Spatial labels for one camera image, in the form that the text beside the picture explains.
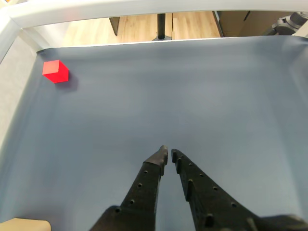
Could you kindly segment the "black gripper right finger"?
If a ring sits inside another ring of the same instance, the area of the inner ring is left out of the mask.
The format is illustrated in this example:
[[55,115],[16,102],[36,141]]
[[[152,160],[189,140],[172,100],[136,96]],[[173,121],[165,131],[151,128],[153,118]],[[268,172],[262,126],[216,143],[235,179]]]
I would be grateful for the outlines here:
[[197,231],[306,231],[308,224],[295,215],[259,217],[219,187],[177,149],[172,162],[180,176]]

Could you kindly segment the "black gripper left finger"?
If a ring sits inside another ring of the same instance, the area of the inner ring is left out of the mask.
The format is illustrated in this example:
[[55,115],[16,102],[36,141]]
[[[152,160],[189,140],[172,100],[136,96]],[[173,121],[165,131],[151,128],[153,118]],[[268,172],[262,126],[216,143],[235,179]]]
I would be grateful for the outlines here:
[[168,151],[161,146],[147,158],[121,205],[109,207],[92,231],[154,231],[160,179]]

